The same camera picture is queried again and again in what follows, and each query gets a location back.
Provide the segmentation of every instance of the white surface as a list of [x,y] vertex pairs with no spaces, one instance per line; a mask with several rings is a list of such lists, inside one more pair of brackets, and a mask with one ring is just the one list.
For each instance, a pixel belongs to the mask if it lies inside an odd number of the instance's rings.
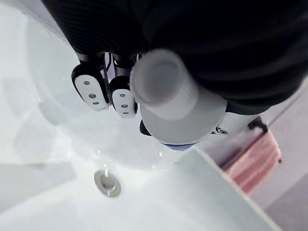
[[249,116],[226,112],[217,127],[228,132],[229,136],[236,135],[240,131],[248,131],[249,128],[247,125],[258,116],[259,114]]
[[[194,151],[153,171],[178,153],[141,135],[140,115],[92,111],[71,83],[70,47],[15,9],[0,17],[0,230],[278,230]],[[98,169],[120,197],[97,190]]]
[[115,110],[121,118],[133,118],[135,116],[135,101],[132,93],[127,89],[118,89],[112,93],[112,100],[115,105]]
[[[84,102],[92,108],[94,111],[107,111],[109,104],[106,103],[100,83],[93,76],[80,75],[75,78],[75,86],[78,89]],[[90,98],[90,94],[95,94],[96,97]]]
[[137,102],[168,121],[187,116],[199,97],[199,87],[183,61],[164,49],[151,51],[136,63],[130,88]]

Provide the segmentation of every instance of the towel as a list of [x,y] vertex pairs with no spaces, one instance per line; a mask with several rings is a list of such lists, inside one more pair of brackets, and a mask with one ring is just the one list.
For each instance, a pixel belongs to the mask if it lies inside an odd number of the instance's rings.
[[269,130],[259,135],[222,169],[246,194],[249,194],[274,170],[280,159],[278,144]]

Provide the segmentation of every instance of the sink drain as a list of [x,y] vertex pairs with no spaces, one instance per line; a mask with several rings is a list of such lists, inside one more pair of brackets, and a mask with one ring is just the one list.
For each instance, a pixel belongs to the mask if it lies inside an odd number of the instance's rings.
[[120,182],[108,170],[95,172],[94,181],[99,190],[106,196],[114,197],[121,193]]

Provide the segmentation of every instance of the white cylindrical object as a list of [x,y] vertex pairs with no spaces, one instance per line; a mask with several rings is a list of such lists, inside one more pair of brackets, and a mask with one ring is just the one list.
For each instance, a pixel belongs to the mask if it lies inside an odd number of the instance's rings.
[[198,101],[199,88],[178,55],[155,50],[144,55],[130,77],[137,102],[166,120],[189,114]]

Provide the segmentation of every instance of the black fabric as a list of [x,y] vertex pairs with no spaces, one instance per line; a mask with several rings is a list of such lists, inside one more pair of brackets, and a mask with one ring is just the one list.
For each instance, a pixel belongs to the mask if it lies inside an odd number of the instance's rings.
[[305,0],[43,2],[78,53],[173,50],[239,114],[286,100],[307,74]]

